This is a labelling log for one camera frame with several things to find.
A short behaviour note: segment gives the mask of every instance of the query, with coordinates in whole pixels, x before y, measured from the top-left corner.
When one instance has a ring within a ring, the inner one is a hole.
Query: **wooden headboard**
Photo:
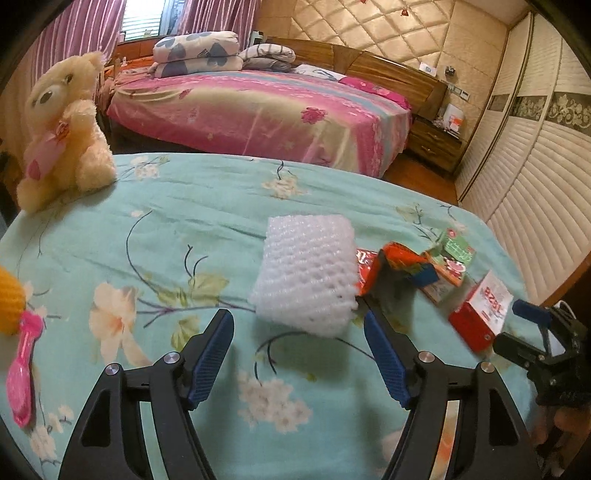
[[[434,120],[447,91],[447,85],[419,70],[378,57],[368,51],[291,38],[268,38],[269,43],[295,51],[295,63],[309,63],[334,72],[357,77],[404,95],[413,113]]]

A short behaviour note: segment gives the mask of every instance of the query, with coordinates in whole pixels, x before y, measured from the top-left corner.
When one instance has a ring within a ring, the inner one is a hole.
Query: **sliding wardrobe door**
[[[487,225],[519,266],[535,303],[559,299],[589,258],[591,80],[564,41],[539,136]]]
[[[456,190],[460,200],[486,160],[487,152],[511,106],[519,74],[525,61],[532,22],[533,16],[529,14],[509,32],[503,62],[492,90],[491,99],[464,153],[456,179]]]
[[[485,222],[505,198],[540,133],[556,85],[561,45],[560,34],[536,15],[525,73],[509,118],[462,200],[462,207]]]

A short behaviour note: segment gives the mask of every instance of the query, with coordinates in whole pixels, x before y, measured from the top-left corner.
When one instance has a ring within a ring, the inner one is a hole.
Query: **bed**
[[[299,161],[381,177],[406,146],[411,112],[433,119],[446,91],[425,73],[368,52],[270,41],[293,48],[295,64],[324,67],[375,87],[364,92],[303,75],[247,70],[152,79],[142,77],[140,67],[118,82],[104,108],[112,129],[122,127],[133,132],[131,137],[193,151]],[[411,112],[376,95],[380,90],[407,97]],[[117,138],[112,142],[121,143]]]
[[[514,262],[484,223],[422,194],[333,168],[252,157],[115,158],[119,180],[112,187],[20,214],[0,241],[0,263],[25,285],[28,308],[46,323],[33,356],[35,423],[16,426],[5,392],[0,416],[46,480],[57,479],[73,425],[105,365],[140,367],[182,348],[218,307],[233,313],[236,333],[209,400],[193,413],[217,477],[380,477],[406,412],[367,355],[361,321],[352,322],[342,341],[285,336],[287,328],[256,320],[246,300],[270,216],[341,213],[358,246],[369,249],[397,241],[422,251],[452,226],[477,251],[471,279],[492,268],[525,297]],[[473,367],[479,358],[446,320],[451,308],[411,291],[387,315],[418,349]],[[506,328],[540,343],[532,323],[510,314]],[[16,344],[0,336],[0,390]],[[525,372],[490,360],[529,418],[533,394]],[[281,400],[278,411],[270,414],[256,400],[257,385]],[[142,406],[147,449],[154,479],[164,480],[149,411]]]

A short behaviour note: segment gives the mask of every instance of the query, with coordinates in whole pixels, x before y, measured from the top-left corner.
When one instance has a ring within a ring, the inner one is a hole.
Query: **screw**
[[[482,362],[480,364],[480,368],[482,368],[483,372],[491,374],[495,371],[495,366],[490,362]]]
[[[119,364],[110,364],[105,367],[107,375],[115,375],[119,371]]]
[[[423,351],[418,353],[418,359],[425,364],[430,364],[435,361],[435,355],[433,355],[431,352]]]
[[[178,352],[170,352],[164,355],[164,363],[175,364],[176,362],[178,362],[179,358],[181,358],[181,356],[178,354]]]

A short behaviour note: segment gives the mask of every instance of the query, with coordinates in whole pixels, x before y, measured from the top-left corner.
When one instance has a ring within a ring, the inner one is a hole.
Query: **diamond-patterned wall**
[[[423,61],[437,67],[442,80],[452,65],[452,83],[470,99],[449,95],[444,102],[464,112],[464,141],[488,101],[507,34],[506,25],[462,0],[262,0],[256,27],[269,36],[367,50],[414,68]]]

